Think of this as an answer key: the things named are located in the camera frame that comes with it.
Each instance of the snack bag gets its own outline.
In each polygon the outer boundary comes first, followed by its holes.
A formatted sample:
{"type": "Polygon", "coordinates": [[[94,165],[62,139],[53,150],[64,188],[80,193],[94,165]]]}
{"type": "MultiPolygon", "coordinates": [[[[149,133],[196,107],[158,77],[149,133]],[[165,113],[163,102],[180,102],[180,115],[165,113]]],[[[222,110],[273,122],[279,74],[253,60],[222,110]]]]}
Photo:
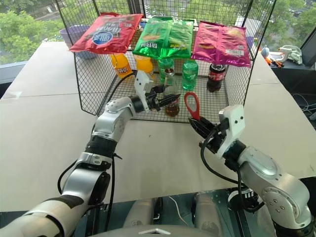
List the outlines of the snack bag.
{"type": "Polygon", "coordinates": [[[98,54],[126,53],[142,17],[142,14],[101,13],[70,51],[90,51],[98,54]]]}
{"type": "Polygon", "coordinates": [[[192,32],[192,21],[151,18],[133,53],[155,59],[190,58],[192,32]]]}
{"type": "Polygon", "coordinates": [[[213,64],[250,67],[244,27],[227,27],[201,21],[193,48],[193,59],[213,64]]]}

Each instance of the black cable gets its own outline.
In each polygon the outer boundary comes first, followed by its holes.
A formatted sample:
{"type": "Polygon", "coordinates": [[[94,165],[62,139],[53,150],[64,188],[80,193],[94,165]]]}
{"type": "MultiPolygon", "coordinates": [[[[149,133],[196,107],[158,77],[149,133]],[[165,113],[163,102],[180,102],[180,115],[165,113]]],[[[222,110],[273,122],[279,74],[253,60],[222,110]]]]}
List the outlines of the black cable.
{"type": "Polygon", "coordinates": [[[105,222],[104,231],[108,231],[111,212],[112,212],[112,206],[113,206],[113,198],[114,198],[114,185],[115,185],[115,163],[114,163],[114,156],[112,159],[112,186],[111,186],[111,196],[110,196],[110,202],[109,202],[109,210],[107,214],[107,220],[105,222]]]}
{"type": "Polygon", "coordinates": [[[231,179],[231,178],[228,178],[228,177],[226,177],[226,176],[224,176],[224,175],[222,175],[222,174],[216,172],[214,169],[212,169],[212,168],[208,165],[208,163],[207,163],[206,160],[205,160],[204,151],[205,151],[206,145],[207,145],[209,139],[210,139],[212,136],[214,136],[214,134],[215,134],[216,132],[217,132],[216,129],[213,130],[212,132],[210,132],[210,134],[207,136],[207,138],[204,140],[204,142],[203,142],[203,144],[202,144],[201,152],[200,152],[202,162],[203,162],[203,164],[205,165],[205,167],[206,167],[210,172],[212,172],[213,174],[217,175],[218,177],[220,177],[220,178],[222,178],[222,179],[224,179],[224,180],[226,180],[226,181],[229,181],[229,182],[234,183],[234,184],[238,184],[238,181],[236,181],[236,180],[234,180],[234,179],[231,179]]]}
{"type": "Polygon", "coordinates": [[[247,212],[255,212],[257,210],[259,210],[261,207],[264,206],[264,202],[261,202],[259,205],[257,205],[256,207],[254,208],[250,208],[250,207],[246,207],[245,205],[245,201],[243,199],[243,195],[242,195],[242,192],[241,192],[241,173],[240,173],[240,170],[238,169],[237,171],[237,176],[238,176],[238,194],[239,194],[239,197],[240,197],[240,202],[241,202],[241,206],[242,208],[247,211],[247,212]]]}
{"type": "Polygon", "coordinates": [[[63,176],[67,173],[68,170],[70,170],[75,164],[76,164],[77,160],[75,160],[71,165],[69,165],[59,176],[58,181],[57,181],[57,188],[58,188],[58,192],[61,194],[62,193],[62,189],[61,189],[61,179],[63,178],[63,176]]]}
{"type": "Polygon", "coordinates": [[[124,76],[121,80],[119,80],[119,82],[115,85],[115,87],[114,87],[114,89],[113,89],[113,91],[112,91],[110,97],[108,98],[108,102],[112,99],[112,97],[113,97],[115,91],[117,90],[118,86],[119,86],[126,78],[128,78],[128,77],[130,77],[130,76],[132,76],[132,75],[134,75],[134,73],[128,74],[127,76],[124,76]]]}

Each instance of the pink chip bag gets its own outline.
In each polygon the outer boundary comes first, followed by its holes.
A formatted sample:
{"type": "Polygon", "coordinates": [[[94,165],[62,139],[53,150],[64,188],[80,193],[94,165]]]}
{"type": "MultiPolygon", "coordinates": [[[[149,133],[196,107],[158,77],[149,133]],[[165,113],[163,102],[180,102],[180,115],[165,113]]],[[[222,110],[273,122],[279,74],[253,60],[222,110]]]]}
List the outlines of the pink chip bag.
{"type": "Polygon", "coordinates": [[[213,64],[250,67],[246,28],[201,21],[192,58],[213,64]]]}

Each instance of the wire mesh basket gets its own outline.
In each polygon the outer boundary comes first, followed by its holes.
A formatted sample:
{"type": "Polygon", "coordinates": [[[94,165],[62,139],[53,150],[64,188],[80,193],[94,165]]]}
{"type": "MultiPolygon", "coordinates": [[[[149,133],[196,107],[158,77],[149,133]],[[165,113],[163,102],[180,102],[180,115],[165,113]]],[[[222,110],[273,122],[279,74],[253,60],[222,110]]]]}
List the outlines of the wire mesh basket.
{"type": "MultiPolygon", "coordinates": [[[[179,19],[194,19],[193,44],[201,20],[227,26],[246,27],[247,45],[250,52],[251,67],[228,66],[222,88],[214,93],[206,89],[210,63],[196,60],[199,66],[197,85],[194,92],[199,96],[201,115],[212,122],[218,121],[218,112],[227,105],[244,104],[249,86],[254,61],[259,45],[270,20],[276,0],[55,0],[61,18],[68,33],[71,44],[77,38],[72,34],[71,27],[77,25],[90,26],[100,12],[116,12],[119,14],[142,13],[143,22],[152,16],[172,16],[179,19]]],[[[133,70],[136,62],[132,50],[142,33],[139,27],[125,54],[133,70]]],[[[108,55],[97,55],[89,52],[74,53],[75,69],[81,109],[100,115],[103,112],[113,85],[118,77],[108,55]]],[[[175,59],[175,74],[181,92],[180,113],[176,117],[168,117],[163,111],[140,113],[135,119],[188,122],[182,90],[181,71],[184,59],[175,59]]],[[[154,72],[158,73],[156,60],[152,60],[154,72]]],[[[133,82],[127,81],[120,85],[114,98],[133,95],[133,82]]]]}

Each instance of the red scissors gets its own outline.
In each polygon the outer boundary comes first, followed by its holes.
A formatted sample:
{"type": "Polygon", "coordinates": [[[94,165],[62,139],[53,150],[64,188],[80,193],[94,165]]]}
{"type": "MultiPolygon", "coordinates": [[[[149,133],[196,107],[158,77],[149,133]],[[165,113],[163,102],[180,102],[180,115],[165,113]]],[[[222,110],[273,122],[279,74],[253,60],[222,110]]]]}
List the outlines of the red scissors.
{"type": "Polygon", "coordinates": [[[200,121],[198,96],[193,92],[187,92],[184,95],[184,102],[192,118],[200,121]]]}

